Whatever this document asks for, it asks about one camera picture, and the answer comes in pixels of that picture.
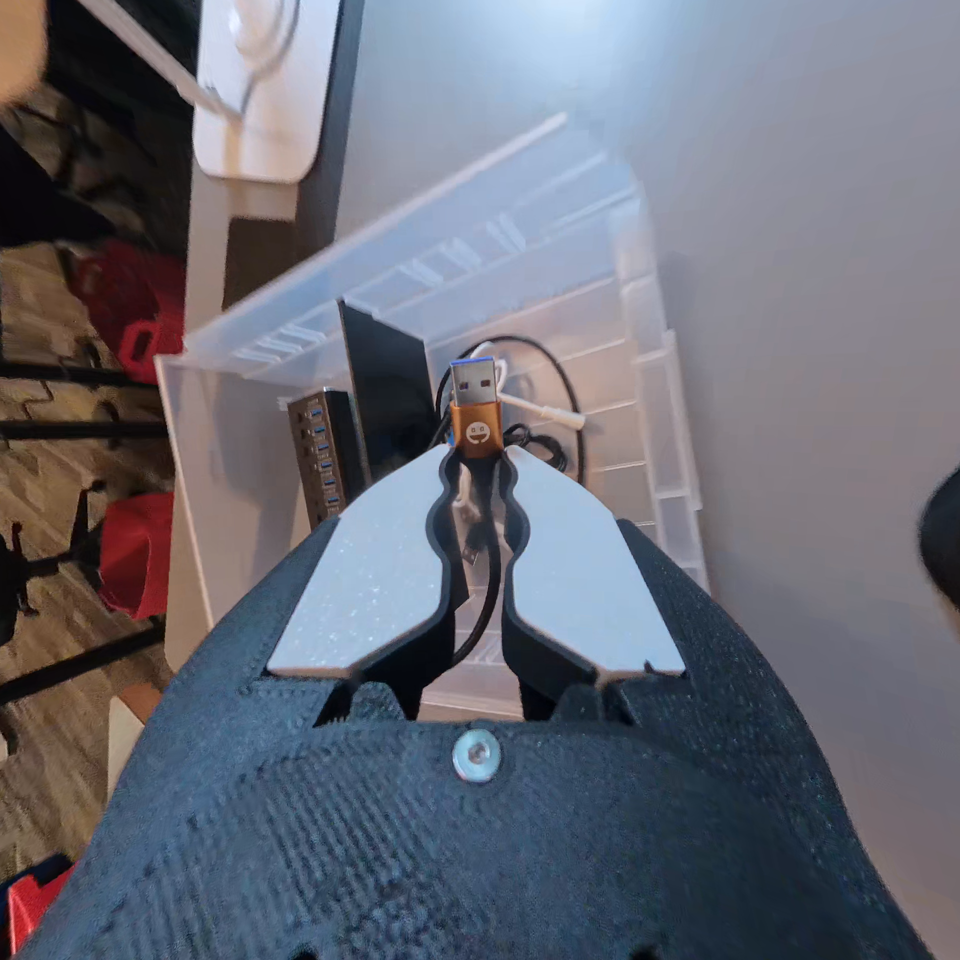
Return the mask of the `black flat device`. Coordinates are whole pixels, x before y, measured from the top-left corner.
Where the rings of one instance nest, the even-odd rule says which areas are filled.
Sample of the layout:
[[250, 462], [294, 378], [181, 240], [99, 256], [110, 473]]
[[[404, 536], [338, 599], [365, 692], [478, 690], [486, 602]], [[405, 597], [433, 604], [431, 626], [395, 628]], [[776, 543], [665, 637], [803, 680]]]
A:
[[338, 301], [352, 396], [369, 479], [426, 452], [439, 426], [424, 342]]

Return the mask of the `red floor bin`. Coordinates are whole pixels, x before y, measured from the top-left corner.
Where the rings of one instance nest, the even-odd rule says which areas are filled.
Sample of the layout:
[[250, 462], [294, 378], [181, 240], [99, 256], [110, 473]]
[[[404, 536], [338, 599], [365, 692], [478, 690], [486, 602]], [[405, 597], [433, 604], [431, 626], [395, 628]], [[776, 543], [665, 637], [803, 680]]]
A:
[[174, 494], [146, 493], [110, 503], [102, 521], [99, 597], [133, 620], [166, 613]]
[[184, 348], [186, 261], [113, 238], [75, 259], [68, 287], [123, 373], [157, 386], [156, 357]]

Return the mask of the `clear plastic bin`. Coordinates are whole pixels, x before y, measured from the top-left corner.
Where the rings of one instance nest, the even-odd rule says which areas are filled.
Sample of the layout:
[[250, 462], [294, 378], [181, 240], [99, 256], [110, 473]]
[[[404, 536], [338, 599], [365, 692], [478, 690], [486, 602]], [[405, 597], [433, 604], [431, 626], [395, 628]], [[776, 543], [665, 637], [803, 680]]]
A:
[[475, 682], [470, 655], [492, 640], [495, 696], [444, 683], [454, 699], [440, 703], [525, 719], [501, 648], [512, 551], [499, 471], [511, 447], [636, 528], [630, 551], [686, 666], [681, 677], [602, 691], [572, 686], [558, 703], [604, 702], [640, 724], [640, 696], [695, 692], [695, 629], [675, 606], [692, 601], [708, 618], [718, 608], [704, 590], [702, 499], [646, 201], [628, 164], [559, 115], [189, 333], [181, 354], [157, 358], [204, 603], [218, 618], [176, 671], [159, 719], [171, 727], [180, 710], [211, 737], [242, 705], [270, 703], [256, 707], [261, 722], [272, 711], [275, 727], [320, 725], [358, 707], [368, 684], [387, 687], [266, 669], [340, 517], [310, 528], [287, 405], [347, 392], [364, 474], [356, 499], [377, 484], [339, 301], [424, 343], [438, 414], [424, 453], [450, 447], [461, 462], [452, 515], [469, 597], [456, 612], [452, 666], [422, 693], [444, 677]]

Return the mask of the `dark rounded object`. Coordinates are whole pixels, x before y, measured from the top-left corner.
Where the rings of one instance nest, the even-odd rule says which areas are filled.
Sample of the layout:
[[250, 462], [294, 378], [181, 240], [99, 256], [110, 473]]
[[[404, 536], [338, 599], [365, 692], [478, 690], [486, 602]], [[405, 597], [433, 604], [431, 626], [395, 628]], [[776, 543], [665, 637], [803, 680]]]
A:
[[918, 522], [918, 554], [959, 632], [959, 468], [933, 491]]

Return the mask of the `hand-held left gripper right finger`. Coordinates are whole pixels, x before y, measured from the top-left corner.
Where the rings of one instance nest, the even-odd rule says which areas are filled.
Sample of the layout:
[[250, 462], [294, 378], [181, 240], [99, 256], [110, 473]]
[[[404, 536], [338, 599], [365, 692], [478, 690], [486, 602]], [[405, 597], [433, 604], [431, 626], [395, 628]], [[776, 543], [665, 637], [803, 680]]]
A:
[[525, 719], [547, 719], [572, 687], [605, 690], [687, 666], [626, 533], [586, 488], [512, 446], [499, 470], [511, 557], [501, 648]]

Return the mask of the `black chair base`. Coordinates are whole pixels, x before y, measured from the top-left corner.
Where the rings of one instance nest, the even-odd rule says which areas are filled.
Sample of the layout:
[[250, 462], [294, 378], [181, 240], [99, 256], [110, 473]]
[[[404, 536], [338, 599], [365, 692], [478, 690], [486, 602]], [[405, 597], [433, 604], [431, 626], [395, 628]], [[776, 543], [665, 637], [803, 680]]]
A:
[[46, 558], [27, 558], [22, 549], [19, 522], [10, 529], [10, 545], [1, 538], [1, 645], [8, 644], [15, 635], [18, 618], [39, 615], [29, 598], [28, 584], [32, 580], [57, 575], [64, 565], [74, 565], [94, 592], [102, 587], [100, 573], [103, 523], [90, 526], [89, 500], [91, 494], [101, 494], [106, 481], [98, 479], [82, 489], [67, 548]]

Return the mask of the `grey usb hub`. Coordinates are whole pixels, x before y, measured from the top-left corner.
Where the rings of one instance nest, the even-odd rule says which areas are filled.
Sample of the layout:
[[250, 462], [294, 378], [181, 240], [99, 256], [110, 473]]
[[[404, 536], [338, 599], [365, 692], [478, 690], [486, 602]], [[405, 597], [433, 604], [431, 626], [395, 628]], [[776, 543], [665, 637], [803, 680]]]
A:
[[350, 395], [324, 388], [287, 405], [310, 528], [339, 517], [364, 489]]

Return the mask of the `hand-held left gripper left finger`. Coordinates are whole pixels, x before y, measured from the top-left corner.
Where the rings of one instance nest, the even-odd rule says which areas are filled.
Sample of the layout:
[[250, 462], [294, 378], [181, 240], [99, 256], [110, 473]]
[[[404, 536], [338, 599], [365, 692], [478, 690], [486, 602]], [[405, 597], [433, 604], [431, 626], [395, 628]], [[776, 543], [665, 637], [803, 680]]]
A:
[[452, 666], [470, 597], [452, 514], [461, 462], [435, 446], [337, 519], [267, 671], [391, 689], [408, 719]]

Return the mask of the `white pad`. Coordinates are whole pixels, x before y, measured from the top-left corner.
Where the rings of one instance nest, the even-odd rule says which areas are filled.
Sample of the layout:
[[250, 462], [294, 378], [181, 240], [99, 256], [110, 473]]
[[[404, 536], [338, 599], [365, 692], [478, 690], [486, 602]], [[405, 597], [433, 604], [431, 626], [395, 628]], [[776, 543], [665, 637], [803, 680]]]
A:
[[211, 178], [295, 185], [314, 162], [340, 1], [204, 1], [198, 81], [236, 118], [194, 113], [198, 167]]

